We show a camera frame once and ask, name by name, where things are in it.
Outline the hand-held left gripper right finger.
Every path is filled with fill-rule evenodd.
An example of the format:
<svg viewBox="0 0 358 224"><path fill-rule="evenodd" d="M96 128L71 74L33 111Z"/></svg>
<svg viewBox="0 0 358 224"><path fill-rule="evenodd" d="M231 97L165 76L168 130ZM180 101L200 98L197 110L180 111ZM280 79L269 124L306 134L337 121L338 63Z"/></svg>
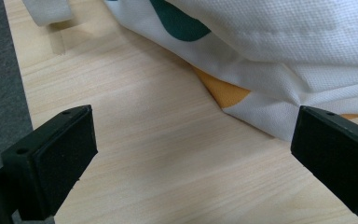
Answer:
<svg viewBox="0 0 358 224"><path fill-rule="evenodd" d="M358 216L358 125L320 108L301 106L292 155Z"/></svg>

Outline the white patterned fabric bag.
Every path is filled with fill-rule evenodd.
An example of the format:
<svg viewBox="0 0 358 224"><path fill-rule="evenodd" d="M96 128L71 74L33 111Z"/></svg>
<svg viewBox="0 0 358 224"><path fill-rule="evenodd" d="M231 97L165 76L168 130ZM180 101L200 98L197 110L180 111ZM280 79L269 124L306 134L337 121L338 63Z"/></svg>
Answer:
<svg viewBox="0 0 358 224"><path fill-rule="evenodd" d="M358 0L104 0L224 112L291 140L303 105L358 118Z"/></svg>

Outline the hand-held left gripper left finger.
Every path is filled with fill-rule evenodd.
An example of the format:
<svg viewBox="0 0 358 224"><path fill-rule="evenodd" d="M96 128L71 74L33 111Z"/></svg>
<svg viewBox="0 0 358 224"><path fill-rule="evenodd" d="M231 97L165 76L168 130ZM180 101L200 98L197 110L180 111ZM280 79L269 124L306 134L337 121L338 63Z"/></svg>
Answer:
<svg viewBox="0 0 358 224"><path fill-rule="evenodd" d="M62 111L4 151L5 173L20 190L21 218L56 215L97 153L90 105Z"/></svg>

